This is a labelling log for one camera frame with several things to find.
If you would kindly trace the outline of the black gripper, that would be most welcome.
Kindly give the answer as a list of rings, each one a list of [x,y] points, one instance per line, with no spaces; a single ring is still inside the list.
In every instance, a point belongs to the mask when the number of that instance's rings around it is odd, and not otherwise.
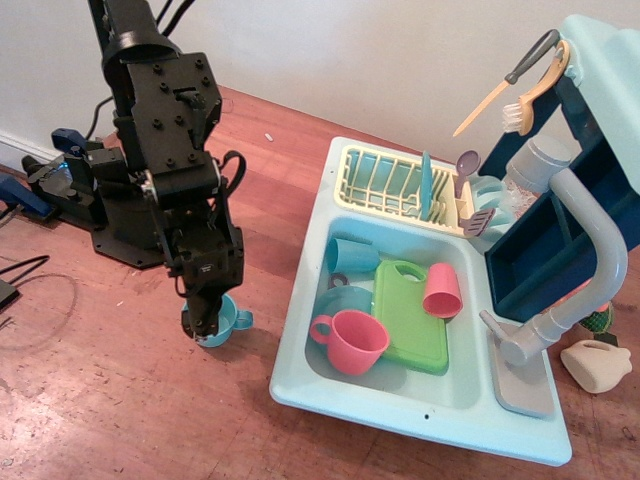
[[[242,284],[242,231],[229,219],[189,219],[164,227],[164,253],[175,290],[186,299],[183,332],[191,338],[216,336],[220,330],[222,294]]]

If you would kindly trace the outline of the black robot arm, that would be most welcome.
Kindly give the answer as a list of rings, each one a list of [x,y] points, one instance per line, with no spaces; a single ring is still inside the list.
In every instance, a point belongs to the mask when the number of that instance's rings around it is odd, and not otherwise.
[[[228,200],[232,178],[205,144],[222,98],[209,62],[160,32],[145,1],[93,1],[102,69],[115,105],[120,145],[94,154],[93,174],[116,238],[163,254],[186,302],[184,328],[197,340],[218,334],[224,295],[244,273],[241,230]]]

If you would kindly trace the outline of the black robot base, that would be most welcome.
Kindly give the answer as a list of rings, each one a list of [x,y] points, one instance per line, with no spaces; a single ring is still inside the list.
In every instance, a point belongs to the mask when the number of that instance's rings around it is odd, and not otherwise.
[[[55,160],[22,160],[32,192],[59,219],[87,230],[96,253],[137,269],[161,265],[151,213],[122,150],[71,129],[56,129],[51,137],[61,152]]]

